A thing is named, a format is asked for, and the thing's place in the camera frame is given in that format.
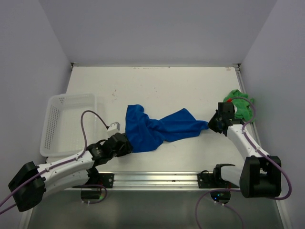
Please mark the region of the green towel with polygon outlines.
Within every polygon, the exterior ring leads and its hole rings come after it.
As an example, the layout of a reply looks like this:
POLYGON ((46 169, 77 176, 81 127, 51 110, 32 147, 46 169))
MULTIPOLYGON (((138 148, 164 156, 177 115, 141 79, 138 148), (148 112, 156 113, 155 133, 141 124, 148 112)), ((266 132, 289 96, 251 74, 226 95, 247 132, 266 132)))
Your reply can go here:
POLYGON ((243 119, 246 122, 251 121, 251 123, 254 122, 254 112, 251 109, 251 106, 249 102, 247 102, 244 99, 237 99, 237 97, 243 97, 250 101, 252 104, 254 104, 254 99, 249 98, 248 94, 244 94, 238 89, 232 90, 224 99, 223 102, 225 102, 229 98, 235 98, 233 99, 234 109, 235 109, 235 118, 236 119, 243 119))

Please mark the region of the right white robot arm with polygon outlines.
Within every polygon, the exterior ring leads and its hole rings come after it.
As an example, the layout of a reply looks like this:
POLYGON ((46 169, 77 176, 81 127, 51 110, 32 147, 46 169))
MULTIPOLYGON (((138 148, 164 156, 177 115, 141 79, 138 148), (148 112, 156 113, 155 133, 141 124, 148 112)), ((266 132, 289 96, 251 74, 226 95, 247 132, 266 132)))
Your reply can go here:
POLYGON ((281 193, 281 160, 270 156, 248 134, 241 119, 234 116, 231 102, 219 102, 218 109, 208 123, 209 129, 226 136, 244 160, 242 167, 217 164, 212 181, 217 187, 228 182, 240 188, 245 198, 276 198, 281 193))

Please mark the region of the blue towel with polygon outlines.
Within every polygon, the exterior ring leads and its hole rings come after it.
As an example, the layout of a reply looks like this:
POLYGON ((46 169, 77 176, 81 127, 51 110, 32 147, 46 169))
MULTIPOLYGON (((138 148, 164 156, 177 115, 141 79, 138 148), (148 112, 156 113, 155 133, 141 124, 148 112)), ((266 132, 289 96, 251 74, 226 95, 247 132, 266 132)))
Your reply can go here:
POLYGON ((134 153, 154 151, 164 141, 197 137, 207 129, 207 121, 196 120, 185 108, 159 120, 151 119, 139 104, 126 110, 125 133, 134 153))

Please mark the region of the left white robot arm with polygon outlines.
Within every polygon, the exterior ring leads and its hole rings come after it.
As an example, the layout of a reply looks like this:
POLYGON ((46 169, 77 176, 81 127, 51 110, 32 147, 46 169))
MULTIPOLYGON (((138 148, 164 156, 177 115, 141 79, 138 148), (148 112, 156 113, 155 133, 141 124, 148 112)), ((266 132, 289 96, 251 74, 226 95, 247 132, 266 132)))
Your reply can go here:
POLYGON ((27 211, 45 197, 71 187, 104 189, 97 166, 114 157, 130 154, 133 147, 125 134, 116 133, 108 139, 90 144, 84 152, 56 162, 24 164, 8 187, 18 211, 27 211))

